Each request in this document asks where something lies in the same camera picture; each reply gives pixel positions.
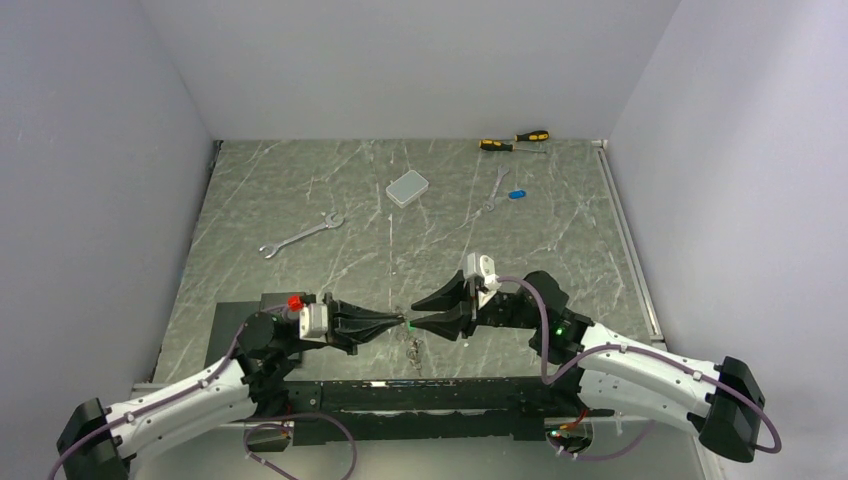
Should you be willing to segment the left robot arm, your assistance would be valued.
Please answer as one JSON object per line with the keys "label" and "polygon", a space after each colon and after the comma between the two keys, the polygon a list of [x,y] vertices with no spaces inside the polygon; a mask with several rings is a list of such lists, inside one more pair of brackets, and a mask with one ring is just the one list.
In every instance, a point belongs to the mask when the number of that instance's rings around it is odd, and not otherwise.
{"label": "left robot arm", "polygon": [[269,428],[319,418],[304,388],[286,382],[295,357],[325,347],[355,355],[403,321],[400,313],[369,310],[331,294],[294,295],[260,309],[239,324],[221,358],[200,372],[134,400],[105,406],[94,398],[78,405],[57,441],[59,457],[48,476],[127,479],[134,462],[230,422]]}

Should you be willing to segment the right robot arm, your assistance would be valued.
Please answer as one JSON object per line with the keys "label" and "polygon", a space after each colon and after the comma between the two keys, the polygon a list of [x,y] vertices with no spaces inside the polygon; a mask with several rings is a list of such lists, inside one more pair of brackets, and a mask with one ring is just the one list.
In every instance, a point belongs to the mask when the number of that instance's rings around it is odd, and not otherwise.
{"label": "right robot arm", "polygon": [[447,340],[468,338],[479,327],[532,331],[528,345],[540,358],[539,377],[564,415],[613,410],[640,416],[676,427],[739,463],[781,451],[745,362],[687,359],[619,334],[568,303],[568,294],[543,270],[522,278],[457,272],[412,304],[419,316],[411,323]]}

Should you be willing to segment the large silver wrench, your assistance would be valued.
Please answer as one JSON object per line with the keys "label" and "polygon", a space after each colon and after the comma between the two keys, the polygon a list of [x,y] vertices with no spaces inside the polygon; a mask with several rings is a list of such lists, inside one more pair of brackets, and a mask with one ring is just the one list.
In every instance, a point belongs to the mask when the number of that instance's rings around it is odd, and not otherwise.
{"label": "large silver wrench", "polygon": [[306,238],[308,238],[308,237],[310,237],[314,234],[317,234],[319,232],[322,232],[324,230],[338,228],[338,227],[340,227],[344,224],[344,221],[345,221],[345,218],[342,215],[340,215],[337,211],[332,211],[324,217],[324,220],[323,220],[322,223],[315,225],[313,227],[310,227],[306,230],[303,230],[303,231],[299,232],[298,234],[296,234],[296,235],[294,235],[290,238],[287,238],[285,240],[262,245],[258,249],[258,252],[263,256],[264,259],[271,259],[275,255],[277,255],[279,253],[279,251],[282,250],[283,248],[285,248],[285,247],[287,247],[291,244],[297,243],[297,242],[299,242],[303,239],[306,239]]}

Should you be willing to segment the clear plastic box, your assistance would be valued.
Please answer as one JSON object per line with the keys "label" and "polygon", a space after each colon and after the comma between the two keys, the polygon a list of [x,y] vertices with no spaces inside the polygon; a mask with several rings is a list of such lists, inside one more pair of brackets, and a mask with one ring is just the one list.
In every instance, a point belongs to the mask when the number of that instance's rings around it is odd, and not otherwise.
{"label": "clear plastic box", "polygon": [[409,170],[385,189],[387,197],[399,208],[405,208],[429,189],[429,181],[415,170]]}

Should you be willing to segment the small silver wrench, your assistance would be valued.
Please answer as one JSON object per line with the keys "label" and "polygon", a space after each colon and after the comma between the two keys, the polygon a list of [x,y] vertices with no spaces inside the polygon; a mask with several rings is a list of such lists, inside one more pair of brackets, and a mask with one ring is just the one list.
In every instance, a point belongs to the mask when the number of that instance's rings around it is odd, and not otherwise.
{"label": "small silver wrench", "polygon": [[492,212],[496,208],[496,197],[504,177],[510,172],[510,169],[505,165],[499,165],[497,169],[497,177],[492,187],[492,190],[483,204],[487,212]]}

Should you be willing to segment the lower yellow black screwdriver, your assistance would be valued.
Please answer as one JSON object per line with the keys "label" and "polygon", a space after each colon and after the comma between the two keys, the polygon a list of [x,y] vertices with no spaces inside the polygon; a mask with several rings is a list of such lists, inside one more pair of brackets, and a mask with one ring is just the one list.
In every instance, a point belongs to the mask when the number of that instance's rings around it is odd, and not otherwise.
{"label": "lower yellow black screwdriver", "polygon": [[483,151],[489,152],[524,152],[524,153],[533,153],[533,154],[546,154],[547,151],[544,149],[533,149],[533,148],[523,148],[517,147],[512,143],[504,143],[500,140],[492,140],[492,139],[481,139],[479,141],[479,148]]}

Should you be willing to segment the yellow black screwdriver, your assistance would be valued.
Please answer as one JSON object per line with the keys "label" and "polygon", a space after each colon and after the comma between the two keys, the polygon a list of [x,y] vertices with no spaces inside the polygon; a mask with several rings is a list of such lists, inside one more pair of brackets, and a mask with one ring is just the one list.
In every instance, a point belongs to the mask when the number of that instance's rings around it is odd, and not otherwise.
{"label": "yellow black screwdriver", "polygon": [[550,134],[547,130],[535,130],[527,133],[516,134],[514,136],[515,142],[543,142],[550,138]]}
{"label": "yellow black screwdriver", "polygon": [[481,139],[479,141],[479,148],[483,151],[489,152],[524,152],[524,153],[533,153],[533,154],[546,154],[547,151],[544,149],[533,149],[533,148],[523,148],[517,147],[512,143],[504,143],[500,140],[492,140],[492,139]]}

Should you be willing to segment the upper yellow black screwdriver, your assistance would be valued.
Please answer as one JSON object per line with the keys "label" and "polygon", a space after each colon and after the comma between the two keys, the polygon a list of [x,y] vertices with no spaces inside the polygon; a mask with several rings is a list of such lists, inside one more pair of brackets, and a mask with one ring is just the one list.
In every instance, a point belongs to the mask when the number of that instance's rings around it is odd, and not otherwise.
{"label": "upper yellow black screwdriver", "polygon": [[515,142],[543,142],[550,138],[550,134],[547,130],[535,130],[527,133],[516,134],[514,136]]}

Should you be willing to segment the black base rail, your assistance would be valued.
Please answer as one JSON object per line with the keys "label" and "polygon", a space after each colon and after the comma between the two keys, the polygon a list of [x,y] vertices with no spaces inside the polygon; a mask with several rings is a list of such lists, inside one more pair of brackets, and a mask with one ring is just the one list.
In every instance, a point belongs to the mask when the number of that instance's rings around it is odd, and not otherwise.
{"label": "black base rail", "polygon": [[537,377],[259,381],[248,386],[251,421],[283,417],[296,446],[329,442],[508,437],[540,441],[578,417],[609,417]]}

